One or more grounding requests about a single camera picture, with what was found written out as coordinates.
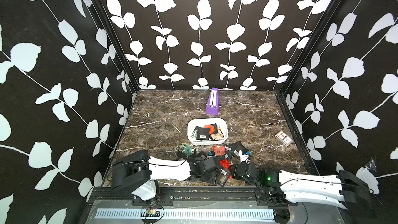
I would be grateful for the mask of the brown label tea bag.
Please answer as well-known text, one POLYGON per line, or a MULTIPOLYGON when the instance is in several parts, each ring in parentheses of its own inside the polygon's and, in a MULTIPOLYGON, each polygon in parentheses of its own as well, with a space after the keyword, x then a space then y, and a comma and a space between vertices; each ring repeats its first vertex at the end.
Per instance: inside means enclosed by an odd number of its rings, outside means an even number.
POLYGON ((217 133, 214 132, 214 133, 212 133, 212 134, 210 135, 210 139, 211 139, 212 141, 219 141, 219 140, 222 140, 223 138, 224 138, 224 135, 223 135, 223 133, 222 133, 220 130, 218 130, 217 133))

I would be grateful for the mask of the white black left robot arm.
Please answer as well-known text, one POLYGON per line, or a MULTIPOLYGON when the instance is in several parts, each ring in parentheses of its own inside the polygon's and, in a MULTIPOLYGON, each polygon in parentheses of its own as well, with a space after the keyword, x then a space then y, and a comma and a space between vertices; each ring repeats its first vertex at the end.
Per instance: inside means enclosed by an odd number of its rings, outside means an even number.
POLYGON ((230 175, 214 156, 172 161, 152 157, 148 150, 140 150, 113 163, 111 195, 133 195, 149 201, 158 196, 158 180, 199 181, 223 187, 230 175))

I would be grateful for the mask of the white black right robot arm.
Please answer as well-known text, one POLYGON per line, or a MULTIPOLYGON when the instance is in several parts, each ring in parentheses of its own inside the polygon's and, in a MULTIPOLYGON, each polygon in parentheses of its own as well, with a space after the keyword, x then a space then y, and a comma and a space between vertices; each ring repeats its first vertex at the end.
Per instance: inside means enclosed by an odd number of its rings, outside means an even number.
POLYGON ((283 170, 260 170, 247 162, 234 164, 229 169, 233 178, 256 187, 260 200, 267 203, 307 202, 351 212, 372 209, 372 192, 368 184, 345 170, 335 175, 304 175, 283 170))

